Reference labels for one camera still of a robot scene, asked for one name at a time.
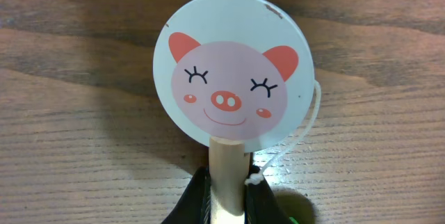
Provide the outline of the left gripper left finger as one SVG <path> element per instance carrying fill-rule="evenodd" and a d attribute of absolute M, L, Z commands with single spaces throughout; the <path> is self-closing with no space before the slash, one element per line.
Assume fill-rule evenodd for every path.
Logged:
<path fill-rule="evenodd" d="M 161 224 L 210 224 L 210 218 L 211 178 L 209 170 L 200 167 Z"/>

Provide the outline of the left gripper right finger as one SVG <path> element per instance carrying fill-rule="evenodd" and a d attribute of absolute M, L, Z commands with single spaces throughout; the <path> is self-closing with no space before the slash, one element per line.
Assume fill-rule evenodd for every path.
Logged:
<path fill-rule="evenodd" d="M 245 224 L 295 224 L 278 205 L 266 180 L 245 187 Z"/>

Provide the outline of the pig face wooden rattle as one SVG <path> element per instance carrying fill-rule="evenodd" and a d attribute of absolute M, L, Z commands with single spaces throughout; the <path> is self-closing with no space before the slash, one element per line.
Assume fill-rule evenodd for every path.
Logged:
<path fill-rule="evenodd" d="M 192 0 L 160 32 L 153 76 L 173 122 L 209 149 L 210 223 L 245 223 L 245 187 L 266 180 L 252 153 L 293 149 L 318 115 L 302 31 L 266 0 Z"/>

